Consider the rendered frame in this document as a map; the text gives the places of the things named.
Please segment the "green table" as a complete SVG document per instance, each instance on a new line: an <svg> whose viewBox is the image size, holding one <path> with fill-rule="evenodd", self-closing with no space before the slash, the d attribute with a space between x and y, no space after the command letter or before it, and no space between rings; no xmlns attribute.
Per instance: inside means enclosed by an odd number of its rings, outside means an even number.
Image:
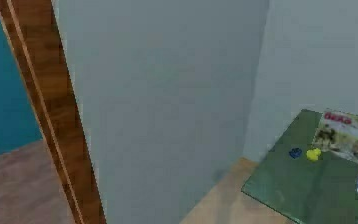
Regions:
<svg viewBox="0 0 358 224"><path fill-rule="evenodd" d="M242 192L296 224L358 224L358 164L306 152L321 114L302 110L242 186ZM293 159L292 148L302 154Z"/></svg>

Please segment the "brown wooden room door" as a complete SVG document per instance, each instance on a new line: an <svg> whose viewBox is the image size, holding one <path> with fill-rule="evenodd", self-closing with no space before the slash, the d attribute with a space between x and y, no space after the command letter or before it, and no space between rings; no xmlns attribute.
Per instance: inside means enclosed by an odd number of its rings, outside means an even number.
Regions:
<svg viewBox="0 0 358 224"><path fill-rule="evenodd" d="M51 0L0 0L0 21L75 224L107 224Z"/></svg>

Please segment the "pale magazine with red title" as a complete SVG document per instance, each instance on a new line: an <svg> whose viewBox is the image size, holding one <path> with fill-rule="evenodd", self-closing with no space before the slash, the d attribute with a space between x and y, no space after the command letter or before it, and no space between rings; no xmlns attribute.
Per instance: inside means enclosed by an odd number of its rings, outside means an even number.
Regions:
<svg viewBox="0 0 358 224"><path fill-rule="evenodd" d="M358 163L358 115L326 110L319 120L312 146Z"/></svg>

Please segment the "small yellow toy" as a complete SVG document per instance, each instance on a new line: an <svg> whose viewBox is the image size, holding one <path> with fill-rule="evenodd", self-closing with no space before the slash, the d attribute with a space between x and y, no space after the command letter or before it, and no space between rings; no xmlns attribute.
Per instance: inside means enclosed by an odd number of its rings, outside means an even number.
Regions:
<svg viewBox="0 0 358 224"><path fill-rule="evenodd" d="M318 161L321 155L321 150L319 148L310 149L306 152L306 157L310 161Z"/></svg>

